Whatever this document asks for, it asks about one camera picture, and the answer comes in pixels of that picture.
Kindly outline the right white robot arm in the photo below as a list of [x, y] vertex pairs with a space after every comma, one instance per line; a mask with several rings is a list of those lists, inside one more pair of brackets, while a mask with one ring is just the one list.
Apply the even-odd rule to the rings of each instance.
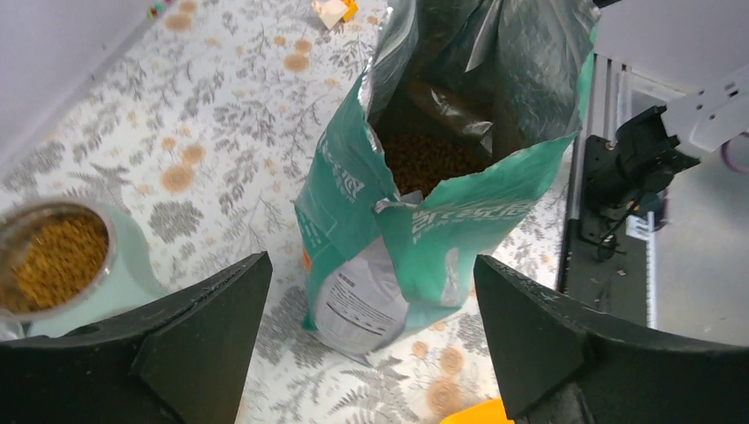
[[748, 130], [748, 67], [632, 117], [585, 177], [593, 209], [628, 207], [666, 189], [704, 155]]

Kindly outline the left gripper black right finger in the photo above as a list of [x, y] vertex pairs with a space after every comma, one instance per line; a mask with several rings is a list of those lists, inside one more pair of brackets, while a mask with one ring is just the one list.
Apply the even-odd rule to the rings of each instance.
[[745, 423], [748, 351], [650, 329], [477, 257], [480, 315], [517, 423]]

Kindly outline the teal dog food bag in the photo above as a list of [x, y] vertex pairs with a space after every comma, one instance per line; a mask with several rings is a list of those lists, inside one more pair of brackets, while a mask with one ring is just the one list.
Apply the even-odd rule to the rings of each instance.
[[295, 211], [304, 328], [359, 362], [457, 312], [552, 186], [590, 91], [592, 1], [390, 1]]

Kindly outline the yellow plastic scoop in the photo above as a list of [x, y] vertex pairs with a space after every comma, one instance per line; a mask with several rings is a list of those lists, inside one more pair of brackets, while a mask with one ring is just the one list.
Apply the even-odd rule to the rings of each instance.
[[514, 424], [507, 417], [502, 399], [496, 398], [450, 414], [440, 424]]

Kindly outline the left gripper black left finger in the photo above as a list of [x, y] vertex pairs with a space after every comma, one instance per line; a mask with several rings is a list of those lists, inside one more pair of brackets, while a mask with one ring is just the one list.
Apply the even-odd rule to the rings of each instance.
[[232, 423], [272, 273], [253, 254], [62, 337], [2, 343], [2, 422]]

